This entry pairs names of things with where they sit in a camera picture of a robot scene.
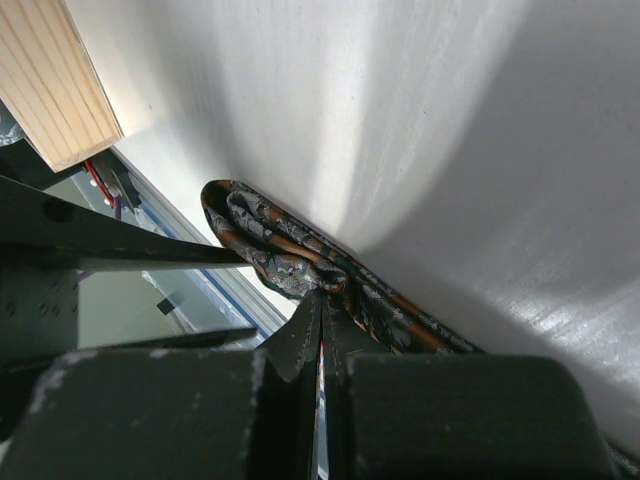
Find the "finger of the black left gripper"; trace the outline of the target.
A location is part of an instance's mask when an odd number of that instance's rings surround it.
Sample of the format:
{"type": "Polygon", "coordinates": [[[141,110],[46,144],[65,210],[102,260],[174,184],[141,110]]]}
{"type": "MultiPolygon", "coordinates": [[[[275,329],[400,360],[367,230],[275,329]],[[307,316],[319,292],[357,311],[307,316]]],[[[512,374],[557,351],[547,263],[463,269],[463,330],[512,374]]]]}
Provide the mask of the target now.
{"type": "Polygon", "coordinates": [[[95,346],[97,350],[117,349],[199,349],[218,348],[237,341],[251,339],[258,329],[244,327],[238,329],[212,330],[181,336],[158,337],[135,342],[95,346]]]}

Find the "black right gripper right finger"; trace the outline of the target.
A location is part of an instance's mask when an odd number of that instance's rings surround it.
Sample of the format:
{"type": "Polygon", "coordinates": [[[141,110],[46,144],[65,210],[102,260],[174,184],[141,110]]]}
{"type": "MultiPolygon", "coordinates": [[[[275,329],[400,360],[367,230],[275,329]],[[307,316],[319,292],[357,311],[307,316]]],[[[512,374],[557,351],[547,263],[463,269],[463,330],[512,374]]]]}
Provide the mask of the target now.
{"type": "Polygon", "coordinates": [[[583,391],[543,357],[386,352],[322,297],[333,479],[614,479],[583,391]]]}

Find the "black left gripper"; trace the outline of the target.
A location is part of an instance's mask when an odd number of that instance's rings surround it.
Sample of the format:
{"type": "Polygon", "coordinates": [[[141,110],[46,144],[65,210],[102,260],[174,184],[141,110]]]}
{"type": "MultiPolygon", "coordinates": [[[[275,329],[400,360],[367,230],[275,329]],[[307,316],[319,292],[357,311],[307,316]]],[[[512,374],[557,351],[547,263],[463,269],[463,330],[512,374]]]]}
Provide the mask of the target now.
{"type": "Polygon", "coordinates": [[[33,267],[1,269],[1,362],[78,347],[75,270],[181,270],[190,255],[150,231],[3,177],[1,263],[33,267]]]}

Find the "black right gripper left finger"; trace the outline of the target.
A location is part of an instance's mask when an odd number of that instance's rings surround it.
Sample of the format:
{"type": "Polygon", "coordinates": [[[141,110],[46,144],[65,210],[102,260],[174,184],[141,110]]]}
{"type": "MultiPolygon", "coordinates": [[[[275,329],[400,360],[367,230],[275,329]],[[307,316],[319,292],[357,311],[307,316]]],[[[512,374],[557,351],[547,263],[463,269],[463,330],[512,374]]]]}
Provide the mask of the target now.
{"type": "Polygon", "coordinates": [[[321,296],[252,350],[66,354],[36,381],[5,479],[314,479],[321,296]]]}

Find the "orange grey patterned tie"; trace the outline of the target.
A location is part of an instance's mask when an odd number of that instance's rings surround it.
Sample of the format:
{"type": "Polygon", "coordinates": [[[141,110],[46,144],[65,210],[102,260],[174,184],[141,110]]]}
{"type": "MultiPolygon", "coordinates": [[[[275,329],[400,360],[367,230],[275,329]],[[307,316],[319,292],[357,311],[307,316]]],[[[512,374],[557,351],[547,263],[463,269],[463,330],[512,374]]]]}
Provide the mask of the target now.
{"type": "MultiPolygon", "coordinates": [[[[220,244],[247,262],[265,286],[299,303],[310,293],[332,298],[386,352],[491,355],[250,187],[211,181],[202,189],[201,205],[220,244]]],[[[638,463],[605,443],[617,471],[614,479],[637,478],[638,463]]]]}

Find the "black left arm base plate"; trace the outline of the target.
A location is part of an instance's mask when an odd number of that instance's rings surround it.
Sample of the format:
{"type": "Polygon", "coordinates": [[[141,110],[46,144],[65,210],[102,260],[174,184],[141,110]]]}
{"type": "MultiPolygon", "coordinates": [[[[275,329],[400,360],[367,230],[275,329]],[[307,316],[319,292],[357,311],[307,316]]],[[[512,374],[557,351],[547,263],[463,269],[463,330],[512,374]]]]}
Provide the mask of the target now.
{"type": "Polygon", "coordinates": [[[99,156],[86,160],[84,165],[109,206],[115,208],[120,205],[130,210],[139,207],[139,193],[132,183],[128,169],[118,158],[99,156]]]}

